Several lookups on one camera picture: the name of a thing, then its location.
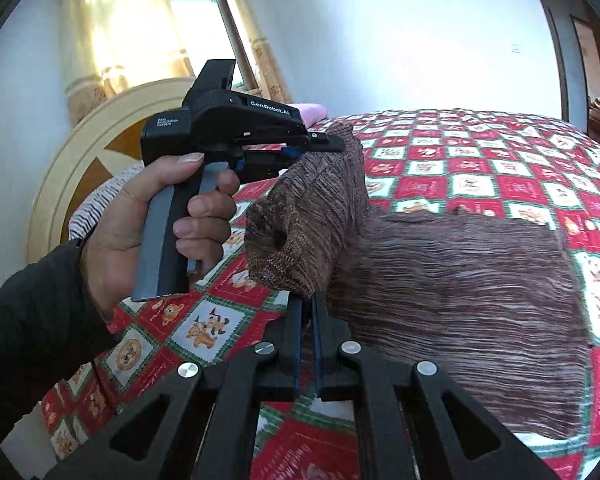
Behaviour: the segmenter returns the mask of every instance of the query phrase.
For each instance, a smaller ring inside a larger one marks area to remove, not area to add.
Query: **dark jacket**
[[[0,288],[0,441],[56,382],[116,344],[82,281],[81,253],[81,240],[63,244]],[[0,478],[19,478],[5,461],[0,453]]]

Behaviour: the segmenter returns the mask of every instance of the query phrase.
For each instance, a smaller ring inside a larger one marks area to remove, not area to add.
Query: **wrist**
[[[93,251],[90,250],[91,238],[85,242],[80,256],[80,275],[86,286],[91,302],[105,323],[110,323],[114,318],[116,301],[106,294],[106,284],[102,274],[98,272],[99,264],[94,260]]]

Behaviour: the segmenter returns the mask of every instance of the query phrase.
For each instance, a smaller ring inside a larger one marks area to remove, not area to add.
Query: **bedspread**
[[[583,479],[600,458],[600,146],[572,126],[526,114],[471,110],[389,110],[325,120],[352,123],[364,147],[371,202],[405,213],[462,206],[488,216],[524,218],[565,229],[582,284],[592,370],[581,403],[581,431],[566,440],[520,434],[563,480]],[[183,361],[209,365],[260,340],[280,316],[286,292],[250,280],[242,253],[244,212],[273,180],[242,186],[224,259],[188,296],[123,301],[111,327],[123,340],[83,365],[42,403],[60,458],[72,452],[133,398]],[[213,317],[223,333],[191,330]],[[265,403],[251,478],[358,478],[352,409],[322,402],[302,378],[295,403]]]

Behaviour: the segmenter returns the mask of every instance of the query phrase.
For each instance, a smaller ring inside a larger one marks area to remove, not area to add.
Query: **yellow curtain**
[[[279,103],[292,102],[291,93],[286,86],[285,78],[282,75],[276,56],[274,56],[267,38],[258,26],[258,21],[253,13],[253,9],[251,9],[249,0],[234,1],[240,12],[240,18],[246,29],[249,42],[251,43],[251,49],[253,50],[258,69],[256,78],[262,90],[262,96]]]
[[[133,86],[193,76],[169,0],[60,0],[61,64],[75,125]]]

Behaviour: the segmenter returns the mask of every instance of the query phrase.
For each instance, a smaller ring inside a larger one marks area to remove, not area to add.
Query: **hand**
[[[129,180],[104,210],[82,252],[80,271],[105,320],[131,294],[149,201],[165,186],[187,180],[202,161],[202,153],[163,156]],[[173,225],[180,254],[202,260],[193,280],[202,279],[222,259],[222,244],[231,235],[229,220],[235,214],[231,195],[239,185],[233,171],[223,171],[218,190],[193,197],[187,205],[190,216]]]

